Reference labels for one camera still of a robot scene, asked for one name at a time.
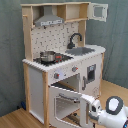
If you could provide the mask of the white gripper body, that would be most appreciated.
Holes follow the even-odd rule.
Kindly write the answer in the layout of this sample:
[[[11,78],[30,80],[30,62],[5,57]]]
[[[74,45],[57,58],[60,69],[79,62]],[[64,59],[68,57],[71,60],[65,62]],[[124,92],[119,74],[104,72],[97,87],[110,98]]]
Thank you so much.
[[[102,107],[98,99],[93,96],[83,94],[81,96],[81,118],[86,120],[88,117],[98,120]]]

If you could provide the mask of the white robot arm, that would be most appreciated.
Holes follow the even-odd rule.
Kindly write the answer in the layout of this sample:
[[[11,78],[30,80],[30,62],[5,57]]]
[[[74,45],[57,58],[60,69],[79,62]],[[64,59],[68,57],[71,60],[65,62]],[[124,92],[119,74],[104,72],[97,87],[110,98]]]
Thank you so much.
[[[80,125],[82,128],[94,128],[98,124],[105,128],[128,128],[128,107],[118,96],[106,100],[105,109],[101,103],[89,95],[80,97]]]

